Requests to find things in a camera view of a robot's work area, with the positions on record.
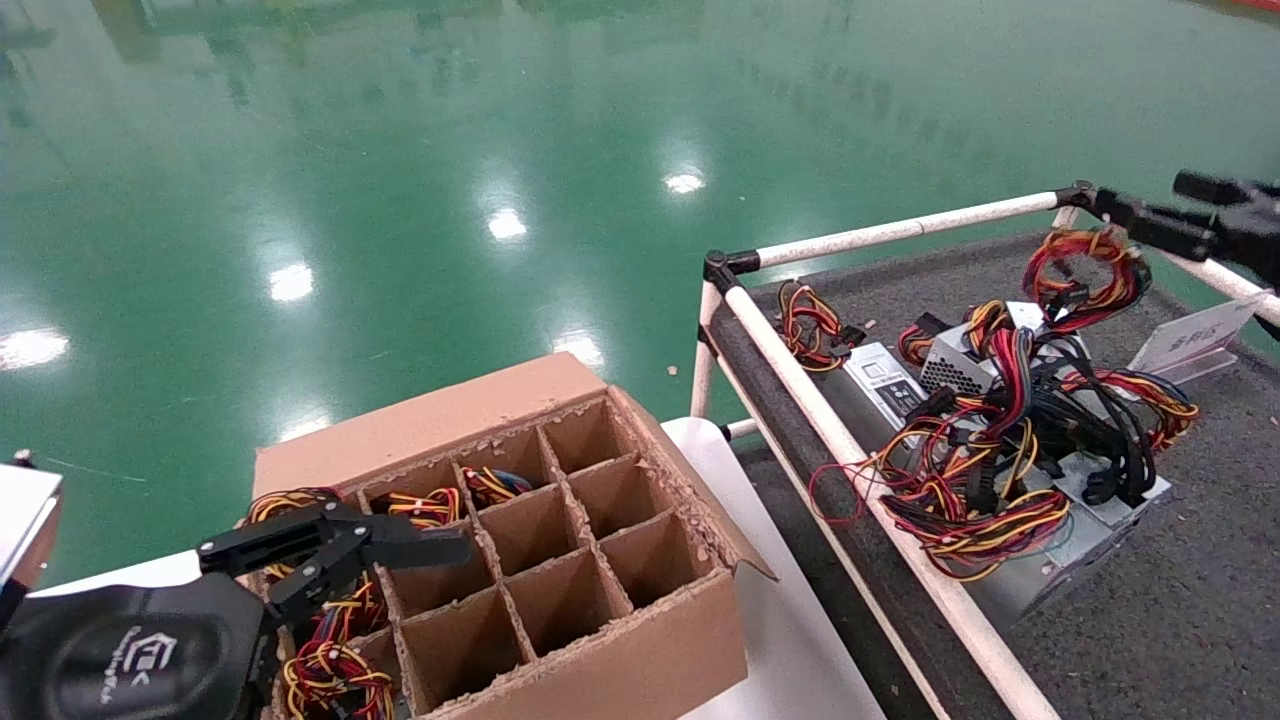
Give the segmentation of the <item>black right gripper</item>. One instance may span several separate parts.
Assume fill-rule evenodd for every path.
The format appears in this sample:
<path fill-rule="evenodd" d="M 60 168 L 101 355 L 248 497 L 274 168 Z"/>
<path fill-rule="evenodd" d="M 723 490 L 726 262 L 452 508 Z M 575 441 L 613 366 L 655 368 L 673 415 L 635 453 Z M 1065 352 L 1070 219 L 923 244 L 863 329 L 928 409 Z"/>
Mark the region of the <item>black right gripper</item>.
<path fill-rule="evenodd" d="M 1172 182 L 1176 196 L 1219 206 L 1213 217 L 1201 211 L 1151 205 L 1111 188 L 1094 192 L 1094 214 L 1124 228 L 1129 238 L 1179 258 L 1202 263 L 1235 263 L 1266 284 L 1279 286 L 1279 187 L 1248 179 L 1224 179 L 1197 170 L 1180 170 Z"/>

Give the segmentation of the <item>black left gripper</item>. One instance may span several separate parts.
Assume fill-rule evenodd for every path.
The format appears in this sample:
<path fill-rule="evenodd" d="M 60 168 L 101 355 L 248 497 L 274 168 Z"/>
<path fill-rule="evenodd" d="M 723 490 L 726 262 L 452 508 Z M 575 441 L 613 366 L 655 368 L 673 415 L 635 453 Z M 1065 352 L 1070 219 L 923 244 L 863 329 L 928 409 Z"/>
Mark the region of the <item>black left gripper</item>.
<path fill-rule="evenodd" d="M 269 701 L 269 618 L 303 625 L 375 565 L 454 566 L 472 556 L 458 528 L 422 529 L 342 502 L 247 524 L 200 546 L 206 577 L 193 582 L 24 601 L 3 632 L 1 715 L 256 719 Z M 268 592 L 268 610 L 233 580 L 278 564 L 291 571 Z"/>

